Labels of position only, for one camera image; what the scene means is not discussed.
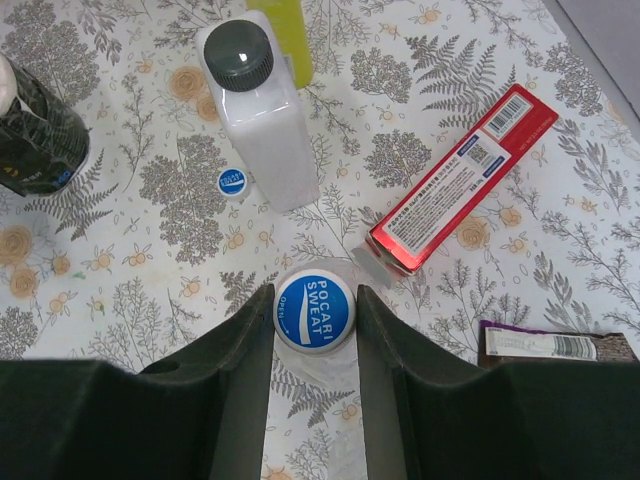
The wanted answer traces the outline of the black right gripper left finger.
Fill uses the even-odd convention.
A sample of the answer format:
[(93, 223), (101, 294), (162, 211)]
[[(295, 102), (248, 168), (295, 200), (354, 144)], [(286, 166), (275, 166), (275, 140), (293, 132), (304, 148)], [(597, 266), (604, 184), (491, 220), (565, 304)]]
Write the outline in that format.
[(256, 479), (274, 288), (133, 374), (98, 360), (1, 365), (5, 479)]

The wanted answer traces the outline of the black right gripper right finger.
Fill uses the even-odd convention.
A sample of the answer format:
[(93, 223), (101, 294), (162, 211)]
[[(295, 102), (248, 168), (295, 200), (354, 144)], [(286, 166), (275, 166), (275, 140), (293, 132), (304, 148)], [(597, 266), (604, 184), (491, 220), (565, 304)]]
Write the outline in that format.
[(366, 468), (372, 479), (635, 479), (635, 363), (472, 365), (357, 291)]

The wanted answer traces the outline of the clear plastic bottle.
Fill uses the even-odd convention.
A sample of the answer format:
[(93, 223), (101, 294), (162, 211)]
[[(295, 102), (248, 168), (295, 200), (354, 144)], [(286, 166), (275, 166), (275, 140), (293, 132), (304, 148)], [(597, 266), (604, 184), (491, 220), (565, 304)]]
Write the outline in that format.
[[(357, 287), (366, 278), (352, 262), (328, 258), (314, 260), (298, 266), (280, 281), (276, 289), (292, 274), (305, 269), (325, 269), (342, 278), (357, 297)], [(358, 386), (358, 354), (355, 327), (349, 337), (335, 350), (323, 355), (306, 355), (292, 350), (279, 338), (276, 332), (275, 354), (282, 365), (300, 380), (323, 389), (352, 390)]]

